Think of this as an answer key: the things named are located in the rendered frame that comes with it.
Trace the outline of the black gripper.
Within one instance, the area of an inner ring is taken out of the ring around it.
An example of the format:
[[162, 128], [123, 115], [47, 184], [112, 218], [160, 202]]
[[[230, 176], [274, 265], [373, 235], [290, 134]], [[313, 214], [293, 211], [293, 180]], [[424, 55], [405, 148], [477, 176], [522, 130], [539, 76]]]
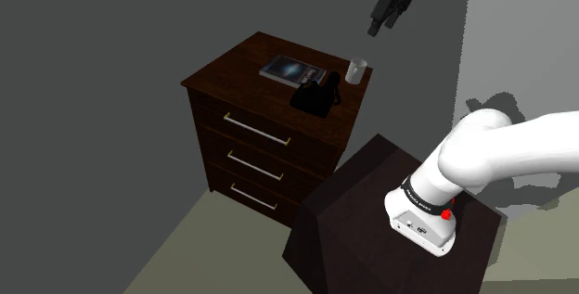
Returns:
[[367, 34], [375, 37], [380, 31], [383, 21], [384, 26], [391, 29], [400, 15], [408, 9], [411, 1], [412, 0], [379, 0], [370, 14], [373, 20], [371, 20]]

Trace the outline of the white mug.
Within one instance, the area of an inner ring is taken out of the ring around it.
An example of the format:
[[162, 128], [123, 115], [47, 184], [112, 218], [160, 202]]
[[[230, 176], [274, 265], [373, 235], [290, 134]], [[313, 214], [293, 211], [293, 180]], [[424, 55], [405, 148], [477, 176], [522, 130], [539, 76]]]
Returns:
[[366, 71], [367, 62], [362, 58], [352, 58], [345, 74], [345, 81], [349, 84], [360, 84]]

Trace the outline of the black lumpy object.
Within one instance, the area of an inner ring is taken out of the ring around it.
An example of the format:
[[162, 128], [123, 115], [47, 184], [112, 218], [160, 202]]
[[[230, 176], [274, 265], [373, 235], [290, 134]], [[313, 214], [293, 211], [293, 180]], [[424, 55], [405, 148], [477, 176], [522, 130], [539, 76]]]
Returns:
[[326, 118], [330, 110], [341, 103], [340, 81], [341, 75], [332, 71], [323, 85], [315, 81], [302, 84], [292, 95], [289, 104], [295, 109]]

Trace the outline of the book with galaxy cover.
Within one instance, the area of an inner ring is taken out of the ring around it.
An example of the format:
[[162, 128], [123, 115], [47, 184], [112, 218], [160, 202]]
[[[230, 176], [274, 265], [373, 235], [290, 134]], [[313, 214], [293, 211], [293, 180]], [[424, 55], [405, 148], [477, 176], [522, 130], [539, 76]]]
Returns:
[[276, 55], [260, 69], [259, 74], [285, 85], [299, 88], [302, 84], [309, 82], [320, 83], [325, 78], [327, 71], [294, 58]]

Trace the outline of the dark wood chest of drawers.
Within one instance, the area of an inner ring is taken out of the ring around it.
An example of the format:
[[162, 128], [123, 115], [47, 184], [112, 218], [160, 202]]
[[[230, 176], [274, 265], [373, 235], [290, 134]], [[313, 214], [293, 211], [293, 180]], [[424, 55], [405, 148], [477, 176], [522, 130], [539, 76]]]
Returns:
[[345, 74], [346, 59], [256, 32], [183, 80], [208, 187], [286, 226], [335, 171], [370, 82], [341, 81], [319, 118], [293, 108], [294, 88], [260, 75], [275, 55]]

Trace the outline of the dark robot stand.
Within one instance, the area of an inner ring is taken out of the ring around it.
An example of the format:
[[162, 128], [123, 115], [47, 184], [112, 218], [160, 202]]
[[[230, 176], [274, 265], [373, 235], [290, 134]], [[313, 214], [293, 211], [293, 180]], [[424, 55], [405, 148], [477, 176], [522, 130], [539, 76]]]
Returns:
[[282, 256], [313, 294], [479, 294], [498, 213], [459, 194], [443, 257], [390, 226], [383, 200], [419, 164], [377, 134], [302, 202]]

